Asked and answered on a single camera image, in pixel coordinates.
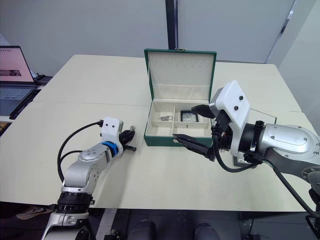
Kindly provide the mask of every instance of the green jewelry box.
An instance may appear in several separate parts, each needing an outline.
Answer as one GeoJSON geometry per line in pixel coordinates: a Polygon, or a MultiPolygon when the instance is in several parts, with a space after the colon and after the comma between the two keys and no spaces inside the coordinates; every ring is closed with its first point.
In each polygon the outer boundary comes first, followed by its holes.
{"type": "Polygon", "coordinates": [[[186,134],[212,144],[211,120],[181,120],[181,111],[209,104],[217,53],[215,51],[144,50],[152,103],[144,131],[148,146],[181,146],[172,134],[186,134]]]}

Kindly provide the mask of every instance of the laptop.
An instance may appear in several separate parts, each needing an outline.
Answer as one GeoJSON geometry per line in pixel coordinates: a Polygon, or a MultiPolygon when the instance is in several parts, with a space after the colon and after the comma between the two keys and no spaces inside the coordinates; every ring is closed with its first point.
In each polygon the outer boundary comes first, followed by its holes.
{"type": "Polygon", "coordinates": [[[20,46],[0,46],[0,116],[9,116],[35,89],[20,46]]]}

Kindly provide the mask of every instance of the laptop screen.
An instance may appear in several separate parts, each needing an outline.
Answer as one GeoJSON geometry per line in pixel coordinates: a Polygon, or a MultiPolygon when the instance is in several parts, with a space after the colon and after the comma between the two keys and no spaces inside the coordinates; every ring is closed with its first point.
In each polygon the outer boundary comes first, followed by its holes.
{"type": "Polygon", "coordinates": [[[0,81],[34,82],[20,47],[0,47],[0,81]]]}

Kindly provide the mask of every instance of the white wall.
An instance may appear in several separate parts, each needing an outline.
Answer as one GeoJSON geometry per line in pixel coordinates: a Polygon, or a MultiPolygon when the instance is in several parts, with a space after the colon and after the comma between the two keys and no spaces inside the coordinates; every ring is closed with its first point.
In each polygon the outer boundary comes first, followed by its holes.
{"type": "Polygon", "coordinates": [[[293,15],[288,22],[285,31],[276,42],[272,52],[270,53],[270,56],[267,60],[268,64],[274,64],[279,68],[316,1],[317,0],[297,0],[293,15]]]}
{"type": "Polygon", "coordinates": [[[143,57],[168,48],[165,0],[0,0],[0,31],[34,72],[74,54],[143,57]]]}
{"type": "Polygon", "coordinates": [[[314,4],[279,71],[320,135],[320,0],[314,4]]]}
{"type": "Polygon", "coordinates": [[[293,3],[178,0],[179,48],[216,51],[218,60],[265,63],[293,3]]]}

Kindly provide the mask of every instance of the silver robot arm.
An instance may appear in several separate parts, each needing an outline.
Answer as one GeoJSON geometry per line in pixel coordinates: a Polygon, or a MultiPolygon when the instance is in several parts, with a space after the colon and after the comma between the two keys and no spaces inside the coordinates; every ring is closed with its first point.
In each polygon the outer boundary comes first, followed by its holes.
{"type": "Polygon", "coordinates": [[[113,158],[123,153],[124,148],[136,150],[135,147],[125,145],[133,138],[134,127],[123,132],[124,145],[119,139],[120,134],[123,134],[121,120],[106,117],[101,127],[102,142],[82,151],[76,162],[67,169],[60,198],[41,240],[95,239],[88,222],[88,208],[95,202],[92,193],[99,175],[113,158]]]}
{"type": "Polygon", "coordinates": [[[250,104],[237,81],[218,90],[209,108],[216,116],[221,111],[230,120],[230,153],[258,154],[273,163],[281,173],[295,175],[320,195],[320,137],[294,125],[248,124],[250,104]]]}
{"type": "Polygon", "coordinates": [[[310,214],[318,222],[320,238],[320,137],[311,131],[293,125],[265,124],[256,121],[248,123],[250,104],[236,80],[220,88],[209,105],[198,105],[191,110],[206,118],[215,120],[212,126],[212,146],[208,147],[195,138],[174,134],[174,140],[187,149],[204,155],[211,161],[217,159],[223,169],[231,173],[245,171],[266,163],[310,214]],[[219,149],[230,151],[237,157],[244,154],[248,165],[230,168],[221,159],[219,149]],[[281,173],[295,175],[311,184],[309,194],[317,208],[314,212],[300,198],[281,173]]]}

